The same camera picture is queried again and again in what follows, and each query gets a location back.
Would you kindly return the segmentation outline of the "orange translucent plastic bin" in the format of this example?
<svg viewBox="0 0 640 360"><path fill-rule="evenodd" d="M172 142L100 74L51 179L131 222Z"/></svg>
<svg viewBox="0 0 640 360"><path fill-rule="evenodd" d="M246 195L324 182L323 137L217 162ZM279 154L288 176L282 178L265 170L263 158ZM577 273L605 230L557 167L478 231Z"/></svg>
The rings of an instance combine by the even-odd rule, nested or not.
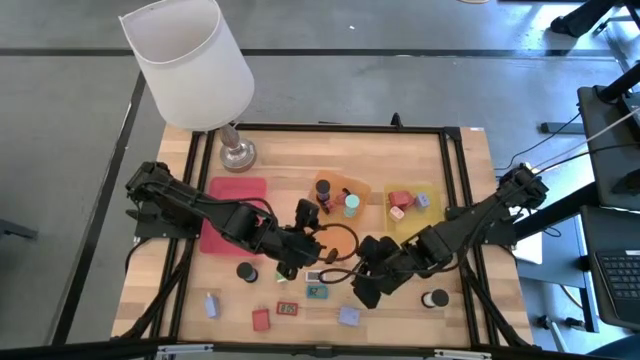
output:
<svg viewBox="0 0 640 360"><path fill-rule="evenodd" d="M330 185L330 198L338 195L343 188L347 188L351 194L356 194L360 198L360 206L357 214L352 218L344 216L344 206L339 207L331 214L326 213L325 206L316 199L315 184L318 180L325 179ZM311 187L307 195L307 199L320 207L318 214L319 223L321 225L338 223L348 226L361 237L359 231L365 228L365 211L370 200L371 186L356 178L347 177L337 172L329 170L320 170L316 173L315 178L311 182ZM316 240L326 246L321 252L322 256L326 256L332 248L336 248L339 257L348 255L354 248L354 239L350 232L341 227L330 227L325 231L320 231L315 235Z"/></svg>

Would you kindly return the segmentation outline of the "black-capped hourglass white sand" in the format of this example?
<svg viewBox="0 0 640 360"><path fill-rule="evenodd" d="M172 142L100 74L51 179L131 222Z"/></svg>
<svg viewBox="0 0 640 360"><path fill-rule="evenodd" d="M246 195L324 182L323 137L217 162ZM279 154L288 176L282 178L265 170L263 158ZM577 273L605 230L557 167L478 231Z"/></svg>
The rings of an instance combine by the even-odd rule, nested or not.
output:
<svg viewBox="0 0 640 360"><path fill-rule="evenodd" d="M425 292L421 296L421 303L426 308L445 307L449 303L449 295L443 289Z"/></svg>

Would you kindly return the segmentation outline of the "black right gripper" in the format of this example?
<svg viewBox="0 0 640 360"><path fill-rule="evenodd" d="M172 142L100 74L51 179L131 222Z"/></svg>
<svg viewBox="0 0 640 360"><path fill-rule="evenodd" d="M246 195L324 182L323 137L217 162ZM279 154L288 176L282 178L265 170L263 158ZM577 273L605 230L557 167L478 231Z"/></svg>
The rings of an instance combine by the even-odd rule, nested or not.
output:
<svg viewBox="0 0 640 360"><path fill-rule="evenodd" d="M418 269L416 261L390 237L366 236L357 255L362 261L359 276L351 281L353 293L368 309L375 309L381 293L391 295Z"/></svg>

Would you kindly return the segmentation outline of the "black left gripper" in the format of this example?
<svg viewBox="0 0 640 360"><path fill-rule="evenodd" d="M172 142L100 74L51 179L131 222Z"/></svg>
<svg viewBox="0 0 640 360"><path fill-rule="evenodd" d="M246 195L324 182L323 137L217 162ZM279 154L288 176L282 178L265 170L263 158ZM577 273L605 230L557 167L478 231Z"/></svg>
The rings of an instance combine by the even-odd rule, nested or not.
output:
<svg viewBox="0 0 640 360"><path fill-rule="evenodd" d="M275 228L264 239L264 254L279 261L276 271L288 281L296 279L301 266L315 264L322 249L323 246L313 236L293 228ZM332 248L324 262L332 264L338 255L338 250Z"/></svg>

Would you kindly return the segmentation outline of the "black laptop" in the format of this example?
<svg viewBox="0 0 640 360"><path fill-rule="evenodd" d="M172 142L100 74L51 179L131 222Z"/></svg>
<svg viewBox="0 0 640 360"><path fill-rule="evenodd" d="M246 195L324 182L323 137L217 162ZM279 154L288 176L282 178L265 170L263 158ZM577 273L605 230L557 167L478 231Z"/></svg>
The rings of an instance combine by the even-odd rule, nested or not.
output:
<svg viewBox="0 0 640 360"><path fill-rule="evenodd" d="M640 332L640 214L580 210L600 318Z"/></svg>

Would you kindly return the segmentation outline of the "pink translucent plastic bin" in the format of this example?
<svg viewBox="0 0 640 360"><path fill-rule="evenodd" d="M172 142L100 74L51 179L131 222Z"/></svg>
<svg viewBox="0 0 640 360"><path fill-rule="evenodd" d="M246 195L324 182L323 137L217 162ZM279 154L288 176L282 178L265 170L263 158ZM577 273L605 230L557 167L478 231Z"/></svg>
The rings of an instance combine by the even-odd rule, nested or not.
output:
<svg viewBox="0 0 640 360"><path fill-rule="evenodd" d="M261 177L214 177L207 190L208 195L222 200L264 198L266 192L267 183ZM253 257L251 252L225 241L207 220L202 224L199 251L207 255Z"/></svg>

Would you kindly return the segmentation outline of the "yellow translucent plastic bin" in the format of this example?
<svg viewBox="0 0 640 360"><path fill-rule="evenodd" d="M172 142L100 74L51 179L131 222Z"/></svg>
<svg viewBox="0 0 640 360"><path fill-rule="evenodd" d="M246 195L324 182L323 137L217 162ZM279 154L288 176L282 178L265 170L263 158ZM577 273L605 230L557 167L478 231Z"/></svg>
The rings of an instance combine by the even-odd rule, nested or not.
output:
<svg viewBox="0 0 640 360"><path fill-rule="evenodd" d="M405 216L401 221L394 222L389 217L389 210L392 206L389 203L388 194L400 190L409 191L414 197L417 193L424 192L430 200L429 207L419 210L413 204L404 211ZM429 183L387 184L384 186L384 201L385 231L397 243L401 243L427 225L435 225L444 219L441 191Z"/></svg>

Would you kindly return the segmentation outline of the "person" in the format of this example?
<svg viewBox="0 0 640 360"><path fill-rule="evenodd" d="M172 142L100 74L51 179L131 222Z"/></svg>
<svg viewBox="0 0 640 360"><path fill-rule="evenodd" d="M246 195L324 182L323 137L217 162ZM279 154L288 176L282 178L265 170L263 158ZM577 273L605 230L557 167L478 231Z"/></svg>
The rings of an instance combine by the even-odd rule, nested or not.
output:
<svg viewBox="0 0 640 360"><path fill-rule="evenodd" d="M590 30L614 6L623 5L640 30L640 0L586 0L572 12L556 17L550 24L552 32L579 38Z"/></svg>

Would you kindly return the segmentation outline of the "large lavender wall charger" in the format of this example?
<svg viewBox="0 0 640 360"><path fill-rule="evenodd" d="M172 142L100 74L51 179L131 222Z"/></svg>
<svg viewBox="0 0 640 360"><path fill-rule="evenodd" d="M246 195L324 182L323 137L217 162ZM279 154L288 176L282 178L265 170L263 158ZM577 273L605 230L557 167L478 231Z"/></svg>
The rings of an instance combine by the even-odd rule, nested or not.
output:
<svg viewBox="0 0 640 360"><path fill-rule="evenodd" d="M341 307L338 323L345 326L357 327L360 323L360 310L349 306Z"/></svg>

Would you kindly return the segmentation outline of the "red wall charger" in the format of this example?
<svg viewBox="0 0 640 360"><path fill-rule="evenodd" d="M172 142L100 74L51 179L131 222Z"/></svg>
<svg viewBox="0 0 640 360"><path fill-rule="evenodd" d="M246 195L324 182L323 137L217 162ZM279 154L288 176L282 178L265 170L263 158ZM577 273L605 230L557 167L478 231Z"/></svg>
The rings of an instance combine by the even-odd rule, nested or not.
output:
<svg viewBox="0 0 640 360"><path fill-rule="evenodd" d="M415 197L406 190L390 192L388 200L392 207L397 207L402 211L410 208L415 203Z"/></svg>
<svg viewBox="0 0 640 360"><path fill-rule="evenodd" d="M254 332L263 332L270 329L270 313L268 308L259 308L253 310L251 316Z"/></svg>

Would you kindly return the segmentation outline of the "grey furniture leg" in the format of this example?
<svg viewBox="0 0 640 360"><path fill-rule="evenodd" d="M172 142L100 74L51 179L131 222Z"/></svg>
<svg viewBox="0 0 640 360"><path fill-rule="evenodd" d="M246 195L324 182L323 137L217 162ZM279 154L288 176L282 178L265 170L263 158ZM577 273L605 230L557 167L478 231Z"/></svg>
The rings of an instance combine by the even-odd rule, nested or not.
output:
<svg viewBox="0 0 640 360"><path fill-rule="evenodd" d="M21 226L14 222L0 219L0 239L4 236L18 236L24 239L33 240L37 237L38 232L30 228Z"/></svg>

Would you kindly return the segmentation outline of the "white lamp shade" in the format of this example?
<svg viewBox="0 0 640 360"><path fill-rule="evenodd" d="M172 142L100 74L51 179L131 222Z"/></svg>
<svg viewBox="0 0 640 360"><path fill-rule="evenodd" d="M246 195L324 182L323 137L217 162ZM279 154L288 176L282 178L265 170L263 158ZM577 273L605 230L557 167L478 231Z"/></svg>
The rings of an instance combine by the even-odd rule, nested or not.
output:
<svg viewBox="0 0 640 360"><path fill-rule="evenodd" d="M119 21L166 123L217 129L249 106L254 77L215 0L160 0Z"/></svg>

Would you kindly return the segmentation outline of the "silver metal lamp base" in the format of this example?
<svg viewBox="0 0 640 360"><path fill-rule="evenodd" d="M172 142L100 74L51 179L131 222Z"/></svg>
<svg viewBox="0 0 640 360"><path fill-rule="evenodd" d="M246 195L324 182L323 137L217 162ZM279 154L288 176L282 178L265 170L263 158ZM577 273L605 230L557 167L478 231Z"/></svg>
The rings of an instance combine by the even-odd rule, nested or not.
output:
<svg viewBox="0 0 640 360"><path fill-rule="evenodd" d="M249 170L257 159L255 144L242 138L239 132L227 124L219 128L220 160L223 167L229 172L245 172Z"/></svg>

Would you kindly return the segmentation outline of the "black-capped hourglass pink sand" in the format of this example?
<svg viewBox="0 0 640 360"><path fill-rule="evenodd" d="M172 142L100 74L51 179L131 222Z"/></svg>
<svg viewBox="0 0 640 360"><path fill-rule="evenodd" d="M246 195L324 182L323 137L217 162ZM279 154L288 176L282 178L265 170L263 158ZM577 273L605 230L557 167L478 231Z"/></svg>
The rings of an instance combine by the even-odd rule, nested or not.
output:
<svg viewBox="0 0 640 360"><path fill-rule="evenodd" d="M326 200L324 202L326 213L331 214L333 211L337 210L339 207L343 207L345 205L346 198L350 194L351 192L347 188L343 188L338 195Z"/></svg>

